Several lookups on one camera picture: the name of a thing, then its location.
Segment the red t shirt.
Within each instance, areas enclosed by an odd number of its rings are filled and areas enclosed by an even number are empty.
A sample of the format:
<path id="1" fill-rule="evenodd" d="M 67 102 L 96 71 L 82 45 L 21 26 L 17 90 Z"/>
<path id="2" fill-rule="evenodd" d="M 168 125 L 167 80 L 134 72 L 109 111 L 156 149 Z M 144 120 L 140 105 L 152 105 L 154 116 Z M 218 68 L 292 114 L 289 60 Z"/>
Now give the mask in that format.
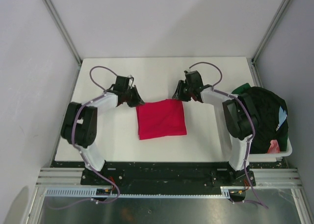
<path id="1" fill-rule="evenodd" d="M 136 107 L 136 113 L 140 140 L 187 134 L 183 103 L 179 100 L 148 102 Z"/>

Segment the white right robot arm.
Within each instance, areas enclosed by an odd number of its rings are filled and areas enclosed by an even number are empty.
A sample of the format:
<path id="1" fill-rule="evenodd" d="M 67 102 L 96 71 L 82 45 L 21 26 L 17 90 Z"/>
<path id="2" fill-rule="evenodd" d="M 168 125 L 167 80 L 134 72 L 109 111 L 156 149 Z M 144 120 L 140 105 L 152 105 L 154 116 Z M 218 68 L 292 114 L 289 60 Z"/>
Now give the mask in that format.
<path id="1" fill-rule="evenodd" d="M 244 180 L 243 170 L 248 165 L 251 141 L 259 123 L 257 110 L 248 94 L 233 95 L 215 89 L 210 84 L 203 84 L 198 71 L 185 71 L 185 79 L 179 80 L 172 98 L 189 102 L 191 100 L 210 104 L 223 111 L 224 121 L 231 138 L 231 158 L 226 179 L 231 185 L 238 185 Z"/>

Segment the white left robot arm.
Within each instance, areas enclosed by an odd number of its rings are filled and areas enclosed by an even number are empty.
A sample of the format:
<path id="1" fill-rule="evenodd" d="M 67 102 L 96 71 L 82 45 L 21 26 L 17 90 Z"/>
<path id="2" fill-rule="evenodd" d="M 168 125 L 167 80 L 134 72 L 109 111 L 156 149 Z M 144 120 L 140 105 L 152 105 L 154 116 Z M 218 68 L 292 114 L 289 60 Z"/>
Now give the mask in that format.
<path id="1" fill-rule="evenodd" d="M 108 180 L 108 172 L 103 169 L 105 159 L 96 146 L 98 116 L 126 103 L 128 107 L 144 105 L 133 76 L 117 76 L 111 87 L 86 103 L 68 104 L 61 127 L 61 137 L 76 148 L 86 168 L 92 170 L 91 178 L 102 185 Z"/>

